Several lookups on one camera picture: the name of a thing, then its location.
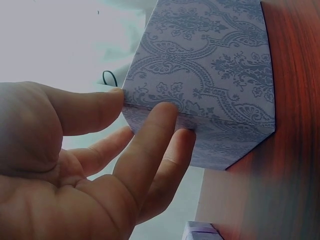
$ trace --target lavender box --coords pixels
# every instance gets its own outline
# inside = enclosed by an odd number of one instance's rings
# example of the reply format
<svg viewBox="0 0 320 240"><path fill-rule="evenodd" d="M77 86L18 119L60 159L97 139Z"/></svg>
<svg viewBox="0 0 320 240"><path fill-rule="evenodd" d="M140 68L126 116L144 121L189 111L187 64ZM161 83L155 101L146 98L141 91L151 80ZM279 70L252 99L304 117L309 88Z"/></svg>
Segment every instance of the lavender box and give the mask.
<svg viewBox="0 0 320 240"><path fill-rule="evenodd" d="M210 223L188 221L182 240L224 240Z"/></svg>
<svg viewBox="0 0 320 240"><path fill-rule="evenodd" d="M271 56L258 0L158 0L123 85L133 131L160 102L195 130L191 165L225 170L275 131Z"/></svg>

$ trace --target hand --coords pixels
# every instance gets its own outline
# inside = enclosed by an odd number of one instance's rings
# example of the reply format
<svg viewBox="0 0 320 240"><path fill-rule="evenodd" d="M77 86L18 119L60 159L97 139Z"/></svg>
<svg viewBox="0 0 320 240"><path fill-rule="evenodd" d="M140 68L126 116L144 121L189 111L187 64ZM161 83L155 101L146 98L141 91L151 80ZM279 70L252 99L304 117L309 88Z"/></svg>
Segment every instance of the hand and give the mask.
<svg viewBox="0 0 320 240"><path fill-rule="evenodd" d="M142 129L124 127L86 149L61 149L63 136L108 127L120 89L78 94L0 83L0 239L127 240L163 212L190 163L196 136L174 133L177 109L157 105ZM94 181L131 141L113 174Z"/></svg>

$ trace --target reddish wood grain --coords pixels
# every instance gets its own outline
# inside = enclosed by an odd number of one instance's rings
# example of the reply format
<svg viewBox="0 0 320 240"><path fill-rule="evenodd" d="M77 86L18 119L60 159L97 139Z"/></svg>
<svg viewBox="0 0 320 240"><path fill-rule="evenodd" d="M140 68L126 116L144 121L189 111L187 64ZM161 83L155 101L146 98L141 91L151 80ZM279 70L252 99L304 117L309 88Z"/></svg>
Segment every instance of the reddish wood grain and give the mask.
<svg viewBox="0 0 320 240"><path fill-rule="evenodd" d="M226 172L206 170L197 220L226 240L320 239L320 0L265 0L275 135Z"/></svg>

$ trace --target wooden surface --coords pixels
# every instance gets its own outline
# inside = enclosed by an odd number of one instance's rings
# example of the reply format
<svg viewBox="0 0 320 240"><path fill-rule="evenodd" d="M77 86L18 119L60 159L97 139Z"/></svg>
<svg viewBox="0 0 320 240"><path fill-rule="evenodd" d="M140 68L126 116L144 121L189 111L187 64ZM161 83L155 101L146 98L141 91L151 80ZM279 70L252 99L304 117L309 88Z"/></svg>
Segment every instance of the wooden surface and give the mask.
<svg viewBox="0 0 320 240"><path fill-rule="evenodd" d="M197 220L225 240L320 239L320 0L264 0L275 135L226 172L206 170Z"/></svg>

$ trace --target small box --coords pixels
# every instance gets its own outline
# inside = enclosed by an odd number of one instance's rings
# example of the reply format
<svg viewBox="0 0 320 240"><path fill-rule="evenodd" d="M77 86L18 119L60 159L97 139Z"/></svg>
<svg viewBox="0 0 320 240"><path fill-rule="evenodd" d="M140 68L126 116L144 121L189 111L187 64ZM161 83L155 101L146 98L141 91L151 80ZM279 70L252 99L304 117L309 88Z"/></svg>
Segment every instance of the small box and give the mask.
<svg viewBox="0 0 320 240"><path fill-rule="evenodd" d="M275 131L268 35L258 0L158 0L123 85L136 132L158 103L195 130L191 165L225 170Z"/></svg>
<svg viewBox="0 0 320 240"><path fill-rule="evenodd" d="M224 240L210 223L188 221L182 240Z"/></svg>

